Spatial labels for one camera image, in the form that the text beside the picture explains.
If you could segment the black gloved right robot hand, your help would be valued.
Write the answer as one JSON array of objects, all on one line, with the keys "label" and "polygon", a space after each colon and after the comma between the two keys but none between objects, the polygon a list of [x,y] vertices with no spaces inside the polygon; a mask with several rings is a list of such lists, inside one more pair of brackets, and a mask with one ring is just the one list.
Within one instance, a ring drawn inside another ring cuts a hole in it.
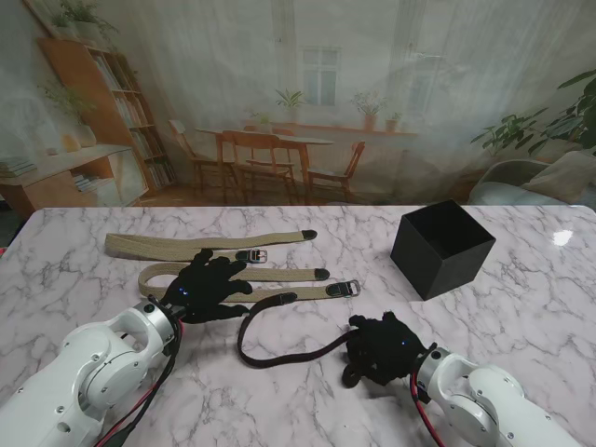
[{"label": "black gloved right robot hand", "polygon": [[355,387],[362,378],[380,386],[404,378],[417,371],[430,351],[391,311],[380,319],[352,316],[348,324],[355,330],[345,343],[348,362],[342,382],[347,388]]}]

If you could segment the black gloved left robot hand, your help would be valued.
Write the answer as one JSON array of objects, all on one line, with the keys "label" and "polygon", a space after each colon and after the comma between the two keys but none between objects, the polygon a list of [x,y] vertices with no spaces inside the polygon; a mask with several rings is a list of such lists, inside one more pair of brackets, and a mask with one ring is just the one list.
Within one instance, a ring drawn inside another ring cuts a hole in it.
[{"label": "black gloved left robot hand", "polygon": [[167,288],[163,305],[181,307],[181,321],[198,324],[214,320],[242,317],[249,312],[244,305],[223,305],[234,293],[248,295],[252,286],[246,280],[233,279],[246,268],[242,261],[226,257],[212,258],[213,251],[203,249],[181,270]]}]

